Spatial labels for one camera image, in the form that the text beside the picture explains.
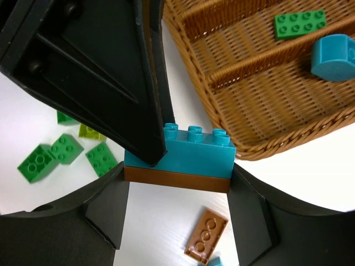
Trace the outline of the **teal 2x4 lego brick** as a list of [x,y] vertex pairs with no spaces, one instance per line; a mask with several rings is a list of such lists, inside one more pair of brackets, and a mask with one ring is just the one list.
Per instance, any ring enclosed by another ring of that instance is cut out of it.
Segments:
[[166,123],[164,137],[167,153],[155,166],[149,166],[129,151],[125,151],[124,164],[131,167],[191,175],[231,178],[236,146],[223,129],[205,133],[191,125],[180,130],[178,124]]

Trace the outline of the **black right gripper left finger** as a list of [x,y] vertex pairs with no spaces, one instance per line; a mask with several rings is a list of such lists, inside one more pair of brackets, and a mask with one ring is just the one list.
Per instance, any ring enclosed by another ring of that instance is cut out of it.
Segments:
[[1,265],[113,265],[129,194],[124,165],[31,212],[1,216]]

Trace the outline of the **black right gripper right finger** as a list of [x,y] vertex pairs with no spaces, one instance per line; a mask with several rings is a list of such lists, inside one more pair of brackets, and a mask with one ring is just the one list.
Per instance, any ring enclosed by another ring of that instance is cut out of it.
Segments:
[[241,166],[227,199],[240,265],[354,265],[354,211],[310,204]]

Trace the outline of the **green 2x4 plate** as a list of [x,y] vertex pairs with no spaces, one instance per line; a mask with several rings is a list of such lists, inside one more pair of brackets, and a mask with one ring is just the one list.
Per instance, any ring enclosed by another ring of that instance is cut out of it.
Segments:
[[274,17],[276,40],[295,39],[326,26],[323,9],[298,13],[280,14]]

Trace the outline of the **small teal square lego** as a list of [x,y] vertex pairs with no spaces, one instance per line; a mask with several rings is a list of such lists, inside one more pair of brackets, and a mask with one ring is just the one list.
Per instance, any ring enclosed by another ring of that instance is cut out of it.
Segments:
[[209,260],[207,266],[223,266],[223,263],[220,257],[215,257]]

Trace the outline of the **brown 2x4 lego plate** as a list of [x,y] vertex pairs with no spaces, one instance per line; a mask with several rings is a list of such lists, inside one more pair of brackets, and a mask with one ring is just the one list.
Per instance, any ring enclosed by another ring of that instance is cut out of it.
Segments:
[[218,193],[228,193],[230,179],[125,166],[124,180]]

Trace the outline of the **teal frog picture lego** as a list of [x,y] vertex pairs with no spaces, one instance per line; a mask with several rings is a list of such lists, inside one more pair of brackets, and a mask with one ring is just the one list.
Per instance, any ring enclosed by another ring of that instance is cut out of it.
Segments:
[[332,34],[316,41],[311,73],[326,81],[354,79],[354,39],[346,34]]

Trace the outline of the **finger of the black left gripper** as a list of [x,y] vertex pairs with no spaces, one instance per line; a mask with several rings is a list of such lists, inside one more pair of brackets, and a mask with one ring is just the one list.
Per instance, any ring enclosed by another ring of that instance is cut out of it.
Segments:
[[1,72],[150,166],[166,154],[163,1],[2,1]]

